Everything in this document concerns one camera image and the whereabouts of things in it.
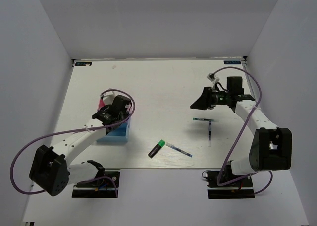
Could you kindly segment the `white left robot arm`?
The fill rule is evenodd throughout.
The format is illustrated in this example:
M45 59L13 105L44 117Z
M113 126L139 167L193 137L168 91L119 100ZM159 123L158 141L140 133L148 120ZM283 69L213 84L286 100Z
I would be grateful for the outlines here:
M135 111L135 101L128 93L117 90L110 104L99 108L80 129L68 130L69 136L50 147L40 146L34 156L29 173L30 179L50 196L57 196L70 184L91 183L94 186L109 181L102 164L86 160L73 161L99 139L106 137L127 123Z

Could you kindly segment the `green gel pen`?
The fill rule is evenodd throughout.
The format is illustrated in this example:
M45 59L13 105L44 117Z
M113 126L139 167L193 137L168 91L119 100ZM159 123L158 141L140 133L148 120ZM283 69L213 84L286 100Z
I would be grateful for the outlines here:
M209 119L209 118L198 118L198 117L194 117L192 120L194 120L194 121L219 122L219 120L215 120L215 119Z

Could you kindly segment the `blue gel pen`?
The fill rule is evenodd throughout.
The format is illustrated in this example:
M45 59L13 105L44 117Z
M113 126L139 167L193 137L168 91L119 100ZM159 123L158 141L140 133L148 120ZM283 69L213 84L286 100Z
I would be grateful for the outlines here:
M180 153L182 153L182 154L184 154L184 155L186 155L188 157L192 157L193 156L192 154L190 154L190 153L188 153L188 152L176 147L175 145L173 145L173 144L171 144L169 142L166 142L166 146L168 146L168 147L170 147L170 148L172 148L172 149L174 149L174 150L176 150L176 151L178 151L178 152L180 152Z

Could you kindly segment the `green cap black highlighter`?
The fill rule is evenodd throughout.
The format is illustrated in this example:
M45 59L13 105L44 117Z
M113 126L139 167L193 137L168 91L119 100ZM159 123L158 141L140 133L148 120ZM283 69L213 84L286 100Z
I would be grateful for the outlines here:
M151 151L148 153L148 156L150 158L153 158L161 149L162 147L165 145L165 141L164 140L160 140L152 149Z

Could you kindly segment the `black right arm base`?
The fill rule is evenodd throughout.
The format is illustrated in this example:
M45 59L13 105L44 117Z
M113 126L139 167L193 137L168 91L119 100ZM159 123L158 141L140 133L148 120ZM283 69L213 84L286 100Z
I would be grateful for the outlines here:
M207 183L208 199L252 199L255 198L253 182L250 177L227 184L217 185L218 171L206 170L202 179Z

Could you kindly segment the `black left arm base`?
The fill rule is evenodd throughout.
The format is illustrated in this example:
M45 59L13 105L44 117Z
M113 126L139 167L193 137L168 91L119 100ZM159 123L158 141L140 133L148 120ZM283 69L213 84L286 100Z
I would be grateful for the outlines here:
M89 183L78 183L72 190L72 198L117 198L120 171L105 171L103 179Z

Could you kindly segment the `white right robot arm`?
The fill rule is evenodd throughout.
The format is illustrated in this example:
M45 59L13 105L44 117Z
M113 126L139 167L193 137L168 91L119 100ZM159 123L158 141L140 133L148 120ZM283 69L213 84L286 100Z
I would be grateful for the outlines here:
M289 170L292 158L292 133L270 121L251 95L246 95L241 77L228 77L224 97L215 97L216 104L226 104L253 134L250 151L239 160L225 158L217 177L219 186L234 186L248 175L261 171Z

